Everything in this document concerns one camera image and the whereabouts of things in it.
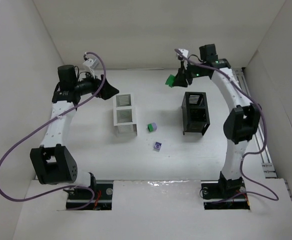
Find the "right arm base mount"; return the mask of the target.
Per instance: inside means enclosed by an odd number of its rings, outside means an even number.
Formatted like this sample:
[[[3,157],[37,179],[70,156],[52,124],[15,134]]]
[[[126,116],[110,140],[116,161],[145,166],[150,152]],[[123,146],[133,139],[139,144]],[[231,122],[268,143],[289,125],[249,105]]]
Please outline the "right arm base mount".
[[[203,199],[205,210],[250,210],[245,191],[244,182],[231,190],[222,192],[218,181],[207,180],[201,182],[199,195]]]

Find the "green lego cube top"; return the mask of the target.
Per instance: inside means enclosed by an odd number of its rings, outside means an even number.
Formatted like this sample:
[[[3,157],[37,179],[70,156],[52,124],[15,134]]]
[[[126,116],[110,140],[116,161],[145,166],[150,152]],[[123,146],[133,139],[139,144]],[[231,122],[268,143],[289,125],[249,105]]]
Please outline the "green lego cube top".
[[[175,82],[175,76],[171,74],[171,75],[167,78],[165,84],[168,85],[170,88],[172,88],[172,87],[174,87],[174,82]]]

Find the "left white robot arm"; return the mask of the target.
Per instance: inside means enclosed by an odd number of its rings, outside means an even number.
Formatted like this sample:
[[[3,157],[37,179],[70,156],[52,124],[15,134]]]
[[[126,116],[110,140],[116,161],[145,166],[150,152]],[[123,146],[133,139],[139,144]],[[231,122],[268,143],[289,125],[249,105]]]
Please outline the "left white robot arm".
[[[43,185],[73,184],[96,190],[96,179],[90,172],[78,169],[66,147],[71,121],[78,109],[81,96],[92,94],[108,100],[119,93],[94,67],[85,65],[85,77],[79,78],[74,65],[58,67],[59,82],[52,98],[52,123],[38,148],[31,149],[30,158],[38,180]]]

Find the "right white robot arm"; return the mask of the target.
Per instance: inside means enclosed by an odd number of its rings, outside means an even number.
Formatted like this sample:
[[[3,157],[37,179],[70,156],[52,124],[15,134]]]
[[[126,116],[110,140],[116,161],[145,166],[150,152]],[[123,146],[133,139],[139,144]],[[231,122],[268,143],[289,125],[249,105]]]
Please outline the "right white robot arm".
[[[202,184],[203,198],[218,203],[239,196],[243,186],[243,160],[249,155],[246,148],[256,134],[259,121],[264,119],[261,107],[242,91],[234,78],[233,70],[224,58],[219,58],[214,44],[199,48],[200,62],[192,61],[188,51],[177,48],[175,52],[181,66],[171,87],[188,87],[194,78],[209,77],[218,87],[229,109],[223,124],[227,139],[225,162],[217,183]]]

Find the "purple lego square brick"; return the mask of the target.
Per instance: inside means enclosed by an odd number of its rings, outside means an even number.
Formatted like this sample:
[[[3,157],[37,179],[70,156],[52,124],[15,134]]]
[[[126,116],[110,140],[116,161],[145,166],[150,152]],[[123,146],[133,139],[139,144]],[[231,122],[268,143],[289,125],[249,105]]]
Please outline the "purple lego square brick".
[[[153,149],[155,151],[158,151],[159,152],[161,150],[161,147],[162,147],[162,143],[156,141],[155,144],[154,144]]]

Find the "black two-cell container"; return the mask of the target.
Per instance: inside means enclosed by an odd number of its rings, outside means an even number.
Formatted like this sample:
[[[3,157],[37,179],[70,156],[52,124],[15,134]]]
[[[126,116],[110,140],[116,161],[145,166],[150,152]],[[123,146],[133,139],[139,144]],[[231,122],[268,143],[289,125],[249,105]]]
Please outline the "black two-cell container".
[[[186,91],[181,109],[183,134],[201,133],[204,135],[210,126],[206,93]]]

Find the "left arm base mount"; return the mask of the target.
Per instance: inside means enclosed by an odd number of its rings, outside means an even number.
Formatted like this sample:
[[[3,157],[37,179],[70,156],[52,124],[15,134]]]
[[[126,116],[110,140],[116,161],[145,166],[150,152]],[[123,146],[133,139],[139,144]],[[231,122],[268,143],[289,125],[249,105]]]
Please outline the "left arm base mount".
[[[66,201],[66,209],[79,208],[81,211],[110,211],[112,209],[113,181],[99,180],[97,181],[95,196],[93,200],[86,205],[92,197],[92,193],[85,189],[71,188],[64,191],[68,194]]]

